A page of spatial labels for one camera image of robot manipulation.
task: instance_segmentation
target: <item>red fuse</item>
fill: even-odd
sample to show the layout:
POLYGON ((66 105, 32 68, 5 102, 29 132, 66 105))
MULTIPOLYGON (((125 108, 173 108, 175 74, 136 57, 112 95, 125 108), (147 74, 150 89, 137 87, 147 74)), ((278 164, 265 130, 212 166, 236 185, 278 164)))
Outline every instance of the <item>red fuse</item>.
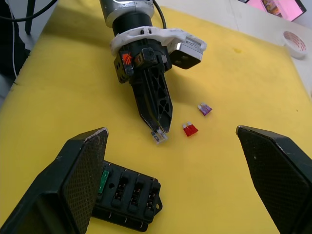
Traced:
POLYGON ((188 137, 198 132, 198 129, 191 122, 187 122, 187 125, 184 124, 183 130, 188 137))
POLYGON ((192 125, 191 122, 187 122, 187 124, 188 124, 187 128, 191 129, 192 135, 198 132, 198 129, 194 125, 192 125))
POLYGON ((190 132, 190 130, 188 129, 188 127, 187 127, 186 124, 183 125, 183 130, 184 130, 185 134, 186 134, 188 137, 191 135, 191 132, 190 132))

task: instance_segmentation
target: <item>cable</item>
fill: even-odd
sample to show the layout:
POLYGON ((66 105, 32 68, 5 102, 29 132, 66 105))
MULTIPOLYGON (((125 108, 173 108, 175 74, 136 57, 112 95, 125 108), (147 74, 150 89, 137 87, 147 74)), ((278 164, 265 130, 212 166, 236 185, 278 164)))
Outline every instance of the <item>cable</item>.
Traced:
POLYGON ((39 10, 38 12, 36 12, 35 14, 33 14, 31 16, 27 16, 25 18, 18 18, 18 19, 7 18, 7 17, 0 16, 0 20, 8 20, 8 21, 11 21, 11 22, 23 22, 23 21, 27 21, 27 20, 32 20, 32 19, 38 17, 39 15, 41 15, 42 13, 46 12, 57 1, 58 0, 51 0, 51 2, 48 5, 46 5, 44 8, 42 8, 41 10, 39 10))
MULTIPOLYGON (((14 19, 9 0, 8 0, 8 6, 9 6, 9 9, 10 9, 11 18, 14 19)), ((12 64, 13 64, 13 71, 14 71, 15 78, 17 78, 18 75, 16 74, 15 58, 14 58, 14 51, 15 51, 15 49, 14 49, 14 44, 15 44, 15 26, 14 26, 14 22, 12 22, 12 28, 13 28, 12 64)))
POLYGON ((158 3, 156 2, 156 0, 153 0, 153 3, 154 3, 154 5, 155 5, 155 7, 156 7, 156 9, 157 9, 157 11, 158 11, 160 17, 161 17, 162 27, 163 27, 164 29, 166 29, 166 28, 167 28, 166 20, 165 20, 165 17, 164 17, 164 15, 163 15, 161 9, 160 9, 160 6, 159 6, 158 3))

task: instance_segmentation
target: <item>black fuse box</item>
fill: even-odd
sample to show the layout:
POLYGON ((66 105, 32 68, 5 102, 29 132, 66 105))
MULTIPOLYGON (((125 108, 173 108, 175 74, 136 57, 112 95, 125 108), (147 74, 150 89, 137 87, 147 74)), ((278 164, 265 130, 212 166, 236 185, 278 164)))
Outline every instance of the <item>black fuse box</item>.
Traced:
POLYGON ((145 232, 161 211, 157 179, 104 161, 92 216, 145 232))

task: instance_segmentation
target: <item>pink object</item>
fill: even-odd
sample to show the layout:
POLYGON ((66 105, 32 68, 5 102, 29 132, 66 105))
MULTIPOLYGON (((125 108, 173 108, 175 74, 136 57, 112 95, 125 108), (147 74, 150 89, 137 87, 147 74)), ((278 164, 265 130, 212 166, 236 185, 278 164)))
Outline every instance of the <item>pink object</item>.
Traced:
POLYGON ((272 4, 275 4, 282 15, 282 18, 289 21, 293 21, 303 13, 295 0, 249 0, 247 4, 268 12, 263 2, 271 2, 272 4))

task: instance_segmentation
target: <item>black fabric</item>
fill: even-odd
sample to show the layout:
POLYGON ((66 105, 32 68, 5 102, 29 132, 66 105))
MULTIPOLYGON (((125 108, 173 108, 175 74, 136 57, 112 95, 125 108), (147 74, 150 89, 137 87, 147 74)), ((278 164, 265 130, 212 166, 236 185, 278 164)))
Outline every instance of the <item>black fabric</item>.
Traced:
MULTIPOLYGON (((0 0, 0 16, 11 17, 10 8, 4 0, 0 0)), ((29 51, 25 49, 24 42, 19 37, 19 26, 14 23, 15 43, 15 70, 18 74, 25 63, 29 51)), ((14 74, 12 63, 13 27, 7 20, 0 20, 0 73, 5 76, 14 74)))

